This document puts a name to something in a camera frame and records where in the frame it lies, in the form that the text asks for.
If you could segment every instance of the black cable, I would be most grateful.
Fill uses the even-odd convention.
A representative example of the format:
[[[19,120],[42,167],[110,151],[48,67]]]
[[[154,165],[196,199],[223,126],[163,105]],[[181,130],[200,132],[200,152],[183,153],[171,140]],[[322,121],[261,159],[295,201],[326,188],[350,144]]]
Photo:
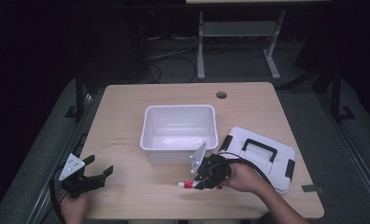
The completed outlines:
[[[227,164],[231,164],[231,163],[246,164],[246,165],[250,166],[252,169],[254,169],[261,176],[261,178],[263,178],[268,184],[270,184],[273,187],[269,178],[267,178],[267,176],[262,172],[262,170],[257,165],[255,165],[253,162],[248,161],[248,160],[244,160],[244,159],[227,159],[225,161],[225,163],[227,163]]]
[[[155,79],[154,76],[153,76],[153,74],[152,74],[152,72],[150,71],[150,69],[147,70],[147,72],[150,74],[150,77],[151,77],[151,79],[148,78],[149,84],[155,84],[155,83],[157,83],[159,81],[159,79],[162,76],[162,69],[160,69],[160,67],[158,65],[153,64],[153,63],[150,65],[150,67],[156,68],[158,70],[158,72],[159,72],[158,77]]]
[[[63,199],[65,198],[66,194],[67,194],[67,192],[64,194],[64,196],[63,196],[63,198],[60,200],[59,204],[61,204],[61,202],[62,202],[62,201],[63,201]],[[45,213],[45,216],[43,216],[43,217],[42,217],[42,219],[40,220],[39,224],[42,224],[42,223],[45,221],[45,219],[46,219],[46,218],[48,217],[48,215],[50,214],[51,210],[53,210],[53,206],[51,206],[51,207],[49,208],[49,210]]]
[[[169,57],[174,56],[174,55],[178,55],[180,53],[184,53],[184,52],[189,51],[191,49],[196,49],[197,46],[198,46],[198,41],[196,40],[191,45],[189,45],[187,47],[184,47],[184,48],[181,48],[181,49],[176,49],[174,51],[167,52],[167,53],[164,53],[164,54],[161,54],[161,55],[150,56],[149,58],[151,60],[161,60],[161,59],[164,59],[164,58],[169,58]]]
[[[222,155],[222,154],[228,154],[228,155],[236,156],[236,157],[238,157],[239,159],[244,160],[241,156],[236,155],[236,154],[234,154],[234,153],[232,153],[232,152],[226,152],[226,151],[224,151],[224,152],[220,152],[220,153],[218,153],[217,155]]]
[[[50,189],[50,200],[51,200],[51,205],[54,209],[54,212],[56,213],[57,215],[57,218],[59,218],[60,222],[65,224],[65,221],[64,221],[64,218],[61,214],[61,209],[60,209],[60,205],[57,203],[57,198],[56,198],[56,189],[55,189],[55,176],[56,174],[64,168],[64,165],[60,165],[59,167],[56,168],[53,176],[51,177],[50,179],[50,182],[49,182],[49,189]]]
[[[164,60],[169,60],[169,59],[181,59],[181,60],[185,60],[185,61],[187,61],[187,62],[189,62],[190,64],[191,64],[191,66],[192,66],[192,68],[193,68],[193,73],[192,73],[192,77],[191,77],[191,79],[189,79],[189,81],[187,81],[187,83],[191,83],[192,81],[193,81],[193,79],[196,77],[196,65],[194,65],[194,63],[191,61],[191,60],[189,60],[189,59],[187,59],[187,58],[184,58],[184,57],[179,57],[179,56],[176,56],[176,57],[165,57],[165,58],[162,58],[162,59],[159,59],[159,60],[156,60],[155,62],[160,62],[160,61],[164,61]],[[161,71],[161,69],[159,68],[159,66],[157,66],[156,64],[151,64],[151,65],[153,65],[154,67],[156,67],[159,71],[160,71],[160,73],[162,74],[162,71]],[[155,80],[154,80],[154,82],[153,83],[156,83],[158,80],[159,80],[159,78],[161,77],[161,74],[159,75],[159,77],[158,78],[156,78]]]

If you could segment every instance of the white plastic bin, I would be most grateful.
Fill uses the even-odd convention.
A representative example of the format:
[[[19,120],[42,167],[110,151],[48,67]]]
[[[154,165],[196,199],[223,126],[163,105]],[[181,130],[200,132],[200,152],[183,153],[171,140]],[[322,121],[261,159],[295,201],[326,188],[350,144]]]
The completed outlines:
[[[219,143],[212,105],[147,108],[140,146],[147,152],[150,163],[190,164],[190,156],[205,141],[209,154]]]

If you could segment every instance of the wooden table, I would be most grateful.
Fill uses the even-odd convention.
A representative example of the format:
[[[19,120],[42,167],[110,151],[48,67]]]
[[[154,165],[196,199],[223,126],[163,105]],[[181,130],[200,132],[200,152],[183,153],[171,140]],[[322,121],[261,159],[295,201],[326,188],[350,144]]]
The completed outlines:
[[[216,96],[227,93],[226,99]],[[267,212],[251,193],[233,189],[180,189],[178,181],[191,180],[190,165],[151,165],[139,145],[145,110],[150,105],[215,107],[220,144],[234,127],[277,140],[296,150],[291,190],[284,199],[304,217],[322,217],[292,130],[270,83],[195,83],[120,85],[107,87],[81,158],[95,155],[85,175],[99,175],[109,165],[113,174],[106,186],[89,193],[87,218],[96,219],[197,219],[257,218]]]

